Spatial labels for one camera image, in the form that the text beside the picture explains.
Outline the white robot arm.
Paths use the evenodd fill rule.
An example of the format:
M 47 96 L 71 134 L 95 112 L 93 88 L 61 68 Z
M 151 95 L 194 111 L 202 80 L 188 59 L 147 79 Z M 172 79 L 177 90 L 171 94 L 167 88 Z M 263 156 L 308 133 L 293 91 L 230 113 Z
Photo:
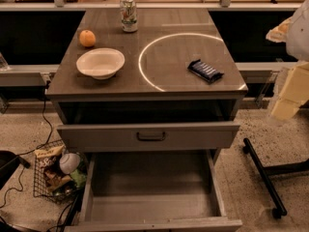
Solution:
M 270 112 L 273 118 L 285 121 L 309 101 L 309 0 L 305 0 L 291 17 L 269 30 L 266 39 L 285 43 L 287 53 L 298 61 L 288 70 Z

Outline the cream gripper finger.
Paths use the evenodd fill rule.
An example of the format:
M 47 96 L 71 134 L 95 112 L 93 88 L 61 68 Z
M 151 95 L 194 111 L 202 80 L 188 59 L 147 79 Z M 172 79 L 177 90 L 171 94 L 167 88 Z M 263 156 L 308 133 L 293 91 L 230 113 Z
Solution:
M 288 75 L 270 115 L 285 121 L 293 118 L 309 101 L 309 63 L 300 62 L 288 70 Z

